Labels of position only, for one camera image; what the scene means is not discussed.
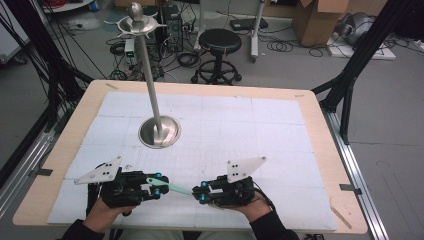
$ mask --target black chair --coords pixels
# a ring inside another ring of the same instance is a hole
[[[222,61],[224,54],[228,55],[240,49],[241,39],[237,34],[226,29],[210,29],[200,35],[199,45],[215,56],[215,60],[202,63],[191,78],[192,83],[197,83],[199,77],[205,80],[206,84],[227,83],[233,85],[233,80],[241,80],[242,77],[236,67],[228,61]],[[223,64],[228,65],[229,68],[223,69]]]

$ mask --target computer tower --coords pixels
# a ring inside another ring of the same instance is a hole
[[[162,7],[164,24],[166,28],[166,43],[168,49],[175,52],[183,51],[182,19],[177,5],[168,4]]]

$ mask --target metal stand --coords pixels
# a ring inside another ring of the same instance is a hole
[[[355,81],[404,15],[411,2],[412,0],[389,0],[364,40],[359,43],[343,71],[336,78],[312,89],[315,94],[331,89],[325,99],[320,102],[321,107],[329,112],[336,112],[337,105],[344,98],[340,135],[345,144],[349,144],[348,126]]]
[[[123,18],[117,25],[122,34],[136,36],[138,65],[143,66],[144,78],[153,110],[153,118],[145,121],[140,127],[139,138],[144,145],[150,148],[169,147],[180,137],[181,126],[176,119],[170,116],[161,116],[159,113],[145,39],[147,34],[157,27],[166,27],[166,25],[159,25],[153,17],[143,16],[143,9],[139,3],[131,3],[128,7],[128,15],[130,18]]]

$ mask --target gray floor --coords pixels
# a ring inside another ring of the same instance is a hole
[[[81,14],[74,11],[63,18]],[[120,18],[110,6],[95,13],[99,20]],[[267,19],[268,31],[290,26],[290,22]],[[223,27],[226,18],[208,20],[207,26]],[[105,41],[118,34],[116,28],[102,26],[75,36],[105,74],[113,70],[114,58]],[[294,40],[291,29],[273,33],[284,40]],[[336,77],[348,59],[332,58],[325,49],[322,57],[311,56],[309,50],[294,48],[290,52],[276,52],[259,45],[259,58],[249,58],[249,35],[242,35],[243,46],[228,59],[237,66],[243,80],[238,86],[312,89]],[[80,70],[95,78],[102,75],[68,40]],[[390,239],[424,239],[424,55],[396,46],[391,49],[395,61],[372,60],[360,75],[353,96],[349,140],[367,182]],[[176,67],[173,63],[165,70]],[[190,84],[192,68],[178,68],[158,81]],[[46,107],[46,97],[31,64],[8,64],[0,68],[0,166],[17,147],[24,135]],[[31,179],[18,193],[15,201],[0,219],[2,239],[55,239],[64,228],[29,228],[12,223]],[[372,239],[365,235],[325,235],[326,239]]]

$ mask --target table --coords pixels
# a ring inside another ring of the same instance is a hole
[[[340,190],[339,184],[349,184],[349,179],[318,101],[311,91],[173,83],[155,83],[155,88],[158,94],[244,96],[297,101],[330,199],[337,224],[335,232],[362,234],[367,231],[354,193]],[[55,203],[62,179],[75,158],[104,96],[110,91],[146,93],[147,86],[141,82],[111,80],[96,80],[90,84],[43,166],[45,169],[52,169],[52,174],[36,177],[13,218],[16,225],[49,226],[47,218]]]
[[[200,35],[205,31],[205,25],[204,25],[204,6],[203,6],[203,1],[204,0],[200,0],[200,17],[199,17],[199,32],[197,33],[197,37],[196,37],[196,43],[194,45],[194,49],[195,50],[200,50],[200,45],[199,45],[199,37]],[[251,44],[251,56],[252,56],[252,61],[256,62],[256,58],[259,56],[258,54],[258,30],[259,30],[259,23],[260,23],[260,19],[262,18],[262,10],[264,9],[264,4],[265,4],[265,0],[259,0],[258,3],[258,8],[256,11],[256,19],[259,19],[258,21],[255,22],[255,28],[253,29],[253,33],[252,33],[252,44]]]

